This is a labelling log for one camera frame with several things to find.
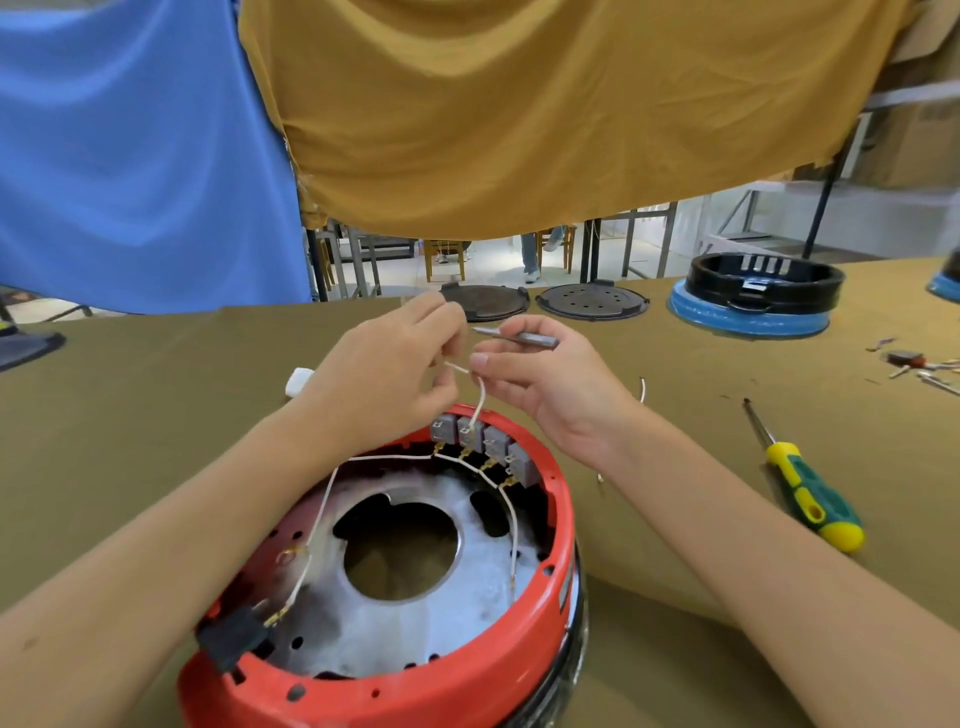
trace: screwdriver shaft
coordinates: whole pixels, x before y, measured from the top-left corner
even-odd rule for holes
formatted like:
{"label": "screwdriver shaft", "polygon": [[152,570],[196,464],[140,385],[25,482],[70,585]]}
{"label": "screwdriver shaft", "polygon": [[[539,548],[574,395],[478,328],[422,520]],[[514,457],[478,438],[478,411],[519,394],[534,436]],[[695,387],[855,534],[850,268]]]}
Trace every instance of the screwdriver shaft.
{"label": "screwdriver shaft", "polygon": [[769,448],[771,445],[773,445],[774,443],[776,443],[776,442],[777,442],[777,438],[775,438],[775,437],[770,433],[770,430],[769,430],[769,429],[767,429],[765,426],[763,426],[763,422],[760,421],[759,416],[757,415],[757,413],[756,413],[755,410],[754,410],[753,404],[752,404],[752,403],[750,402],[750,400],[749,400],[748,398],[746,398],[746,397],[743,398],[743,407],[744,407],[744,409],[747,410],[747,417],[749,417],[749,418],[750,418],[750,422],[752,422],[752,423],[754,424],[754,428],[756,429],[756,431],[757,431],[759,434],[763,435],[764,440],[766,440],[767,447]]}

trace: metal plate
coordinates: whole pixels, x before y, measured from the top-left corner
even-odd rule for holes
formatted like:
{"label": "metal plate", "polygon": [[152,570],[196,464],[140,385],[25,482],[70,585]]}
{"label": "metal plate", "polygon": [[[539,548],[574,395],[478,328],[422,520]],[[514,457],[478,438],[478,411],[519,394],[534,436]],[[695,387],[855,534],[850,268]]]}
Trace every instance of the metal plate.
{"label": "metal plate", "polygon": [[448,301],[459,303],[470,322],[501,321],[530,306],[526,288],[508,288],[504,285],[460,285],[445,283],[440,292]]}
{"label": "metal plate", "polygon": [[[290,611],[276,626],[276,646],[268,662],[304,676],[333,673],[368,677],[422,665],[479,637],[513,603],[510,589],[511,537],[488,536],[470,495],[481,486],[468,473],[428,473],[418,469],[383,477],[345,477],[334,483],[310,539],[310,565]],[[426,594],[406,601],[380,601],[360,594],[344,569],[347,542],[333,527],[368,497],[385,494],[392,505],[426,503],[446,513],[457,528],[453,565]],[[312,511],[312,499],[298,508]],[[516,595],[529,585],[539,565],[530,523],[519,517]],[[288,594],[280,579],[273,603]]]}
{"label": "metal plate", "polygon": [[611,280],[570,283],[548,288],[537,303],[548,313],[581,321],[619,321],[639,316],[650,305],[638,293],[617,288]]}

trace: small electronic part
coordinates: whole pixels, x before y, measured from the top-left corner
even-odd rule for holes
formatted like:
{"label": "small electronic part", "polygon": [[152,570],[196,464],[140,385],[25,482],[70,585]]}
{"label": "small electronic part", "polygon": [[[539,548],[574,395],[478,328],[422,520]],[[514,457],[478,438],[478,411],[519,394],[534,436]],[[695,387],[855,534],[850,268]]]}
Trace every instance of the small electronic part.
{"label": "small electronic part", "polygon": [[430,439],[435,443],[457,445],[457,416],[446,413],[434,420],[430,426]]}
{"label": "small electronic part", "polygon": [[474,452],[483,452],[484,424],[475,423],[471,426],[469,417],[457,420],[457,431],[460,437],[460,447]]}
{"label": "small electronic part", "polygon": [[530,455],[518,443],[512,442],[507,446],[507,459],[509,461],[507,472],[523,487],[529,488],[531,485],[540,483],[540,471],[537,470]]}
{"label": "small electronic part", "polygon": [[500,465],[507,465],[508,447],[512,440],[510,435],[501,432],[496,427],[487,427],[483,436],[483,453]]}

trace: right hand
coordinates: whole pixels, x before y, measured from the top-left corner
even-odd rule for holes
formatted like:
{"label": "right hand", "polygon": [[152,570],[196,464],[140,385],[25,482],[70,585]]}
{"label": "right hand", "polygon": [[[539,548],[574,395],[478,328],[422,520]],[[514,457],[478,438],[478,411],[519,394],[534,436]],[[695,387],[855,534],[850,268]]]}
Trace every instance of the right hand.
{"label": "right hand", "polygon": [[552,352],[502,339],[477,345],[471,369],[487,391],[522,409],[570,457],[599,471],[632,436],[642,410],[585,336],[545,316],[515,316],[504,336],[522,331],[554,336]]}

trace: floor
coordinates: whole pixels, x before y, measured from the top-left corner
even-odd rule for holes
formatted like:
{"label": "floor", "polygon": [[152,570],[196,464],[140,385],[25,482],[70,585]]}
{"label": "floor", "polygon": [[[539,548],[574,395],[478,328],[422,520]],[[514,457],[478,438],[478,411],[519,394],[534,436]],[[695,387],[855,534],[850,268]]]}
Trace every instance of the floor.
{"label": "floor", "polygon": [[[660,242],[663,236],[663,222],[661,220],[640,221],[636,223],[634,244],[631,249],[630,265],[633,268],[653,278],[657,274],[657,265],[660,261]],[[563,283],[578,282],[580,280],[580,255],[582,251],[583,228],[578,227],[574,242],[573,270],[568,273],[564,270],[564,252],[558,248],[553,253],[543,253],[542,278],[535,286],[552,286]],[[620,280],[623,253],[626,239],[614,235],[601,234],[599,255],[599,278]],[[503,237],[494,240],[474,241],[468,250],[470,259],[466,263],[467,279],[465,284],[507,285],[518,287],[531,285],[524,282],[523,260],[520,254],[520,237]],[[427,282],[426,266],[423,255],[402,260],[384,260],[377,264],[380,274],[380,284],[385,296],[407,296],[430,289],[439,290],[447,282],[460,280],[460,267],[456,258],[454,262],[434,264],[433,281]],[[689,269],[691,258],[686,255],[670,253],[667,257],[666,275],[685,276]],[[370,263],[364,264],[364,276],[367,285],[372,286],[373,275]],[[637,279],[634,273],[629,273],[628,279]],[[356,276],[350,263],[344,265],[344,279],[348,287],[348,295],[352,296],[356,290]],[[335,287],[330,293],[331,298],[340,298],[340,291]]]}

